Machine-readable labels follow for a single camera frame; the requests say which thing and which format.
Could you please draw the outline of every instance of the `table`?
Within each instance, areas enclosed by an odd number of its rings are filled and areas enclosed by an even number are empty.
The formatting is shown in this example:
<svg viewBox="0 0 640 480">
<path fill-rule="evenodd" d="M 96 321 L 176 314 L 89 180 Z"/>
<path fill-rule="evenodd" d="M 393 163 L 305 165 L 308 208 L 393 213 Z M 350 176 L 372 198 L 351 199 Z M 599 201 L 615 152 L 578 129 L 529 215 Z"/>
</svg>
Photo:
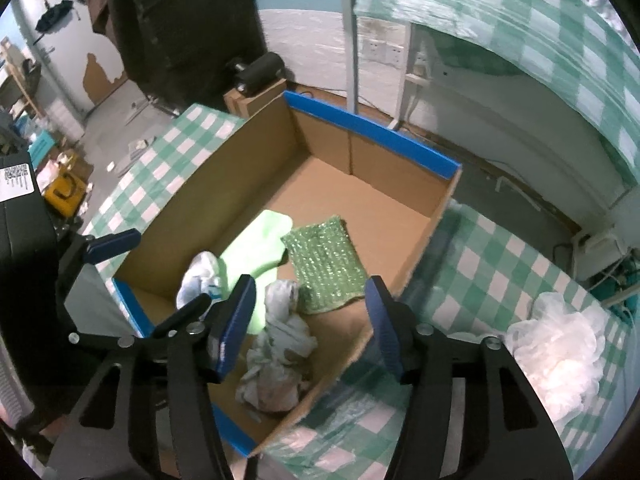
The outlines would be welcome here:
<svg viewBox="0 0 640 480">
<path fill-rule="evenodd" d="M 144 232 L 172 195 L 243 120 L 192 105 L 120 180 L 84 234 L 100 237 Z M 433 251 L 447 243 L 442 257 Z M 124 260 L 97 266 L 124 316 L 141 333 L 111 281 Z M 596 300 L 517 236 L 469 206 L 452 202 L 433 235 L 402 300 L 446 333 L 503 331 L 527 317 L 541 292 L 558 291 L 577 310 Z M 626 359 L 629 328 L 613 315 L 606 328 L 606 366 L 590 410 L 571 421 L 561 438 L 574 467 L 602 423 Z M 375 347 L 351 365 L 297 428 L 268 453 L 302 479 L 382 479 L 393 453 L 409 391 L 380 365 Z"/>
</svg>

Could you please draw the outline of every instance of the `green checkered tablecloth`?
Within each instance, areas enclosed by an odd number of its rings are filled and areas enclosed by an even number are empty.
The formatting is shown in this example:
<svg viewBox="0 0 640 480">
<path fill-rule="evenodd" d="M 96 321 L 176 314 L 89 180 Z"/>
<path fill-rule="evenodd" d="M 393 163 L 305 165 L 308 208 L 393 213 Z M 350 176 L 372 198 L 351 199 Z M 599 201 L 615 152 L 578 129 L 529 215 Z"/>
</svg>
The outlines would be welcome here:
<svg viewBox="0 0 640 480">
<path fill-rule="evenodd" d="M 357 0 L 355 12 L 424 25 L 499 55 L 597 128 L 627 184 L 640 181 L 640 59 L 580 0 Z M 453 66 L 504 69 L 439 39 Z"/>
<path fill-rule="evenodd" d="M 242 122 L 201 105 L 190 107 L 125 174 L 84 233 L 100 237 L 129 228 L 144 232 L 186 179 Z M 527 316 L 530 302 L 540 292 L 557 290 L 576 309 L 595 301 L 533 248 L 468 206 L 451 204 L 433 240 L 442 236 L 450 237 L 449 250 L 438 259 L 430 253 L 434 246 L 430 244 L 402 299 L 420 320 L 444 332 L 503 331 Z M 131 322 L 112 283 L 123 260 L 118 256 L 97 267 Z M 611 316 L 606 332 L 607 365 L 600 393 L 589 412 L 562 433 L 574 466 L 600 425 L 625 361 L 628 328 Z M 381 479 L 407 400 L 408 389 L 384 371 L 372 346 L 270 452 L 299 478 Z"/>
<path fill-rule="evenodd" d="M 558 267 L 515 235 L 466 205 L 452 202 L 432 240 L 450 239 L 439 256 L 425 251 L 402 300 L 420 322 L 445 333 L 503 332 L 527 319 L 542 292 L 557 291 L 582 310 L 596 299 Z M 600 391 L 588 411 L 561 433 L 574 469 L 589 447 L 625 363 L 628 326 L 609 316 L 606 361 Z M 393 455 L 408 406 L 410 387 L 400 386 L 371 347 L 351 365 L 330 393 L 268 453 L 300 479 L 382 480 Z"/>
</svg>

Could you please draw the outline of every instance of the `door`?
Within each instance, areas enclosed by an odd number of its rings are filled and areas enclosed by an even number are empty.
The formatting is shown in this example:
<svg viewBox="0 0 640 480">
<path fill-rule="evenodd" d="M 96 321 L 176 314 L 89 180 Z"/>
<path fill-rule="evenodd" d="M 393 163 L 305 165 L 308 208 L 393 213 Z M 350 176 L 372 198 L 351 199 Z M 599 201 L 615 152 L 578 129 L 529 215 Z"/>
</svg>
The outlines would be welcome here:
<svg viewBox="0 0 640 480">
<path fill-rule="evenodd" d="M 47 0 L 51 6 L 62 0 Z M 74 2 L 72 11 L 51 33 L 33 46 L 39 37 L 35 27 L 47 10 L 44 0 L 17 0 L 24 16 L 24 31 L 31 50 L 41 58 L 58 80 L 76 109 L 87 115 L 126 80 L 122 59 L 111 41 L 92 30 L 86 5 Z"/>
</svg>

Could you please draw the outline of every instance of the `umbrella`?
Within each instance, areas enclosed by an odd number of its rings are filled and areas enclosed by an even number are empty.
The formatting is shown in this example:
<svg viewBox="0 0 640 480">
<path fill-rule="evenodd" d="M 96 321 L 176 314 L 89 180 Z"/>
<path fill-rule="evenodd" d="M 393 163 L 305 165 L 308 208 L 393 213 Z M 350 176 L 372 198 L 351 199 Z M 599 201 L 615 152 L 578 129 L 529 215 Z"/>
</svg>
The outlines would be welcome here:
<svg viewBox="0 0 640 480">
<path fill-rule="evenodd" d="M 40 33 L 40 36 L 33 44 L 38 43 L 44 35 L 51 31 L 51 29 L 59 23 L 74 6 L 74 3 L 71 0 L 62 0 L 60 3 L 55 4 L 53 7 L 49 5 L 47 0 L 44 0 L 45 7 L 47 10 L 40 17 L 38 23 L 36 23 L 36 30 Z"/>
</svg>

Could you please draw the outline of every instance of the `barcode label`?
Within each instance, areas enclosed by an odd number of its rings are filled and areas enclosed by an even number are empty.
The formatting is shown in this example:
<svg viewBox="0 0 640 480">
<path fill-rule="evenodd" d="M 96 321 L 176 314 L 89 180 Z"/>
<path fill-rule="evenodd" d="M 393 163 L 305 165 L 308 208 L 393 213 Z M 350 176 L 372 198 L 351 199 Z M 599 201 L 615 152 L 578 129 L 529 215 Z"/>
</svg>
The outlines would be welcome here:
<svg viewBox="0 0 640 480">
<path fill-rule="evenodd" d="M 0 170 L 0 202 L 33 192 L 28 164 L 18 164 Z"/>
</svg>

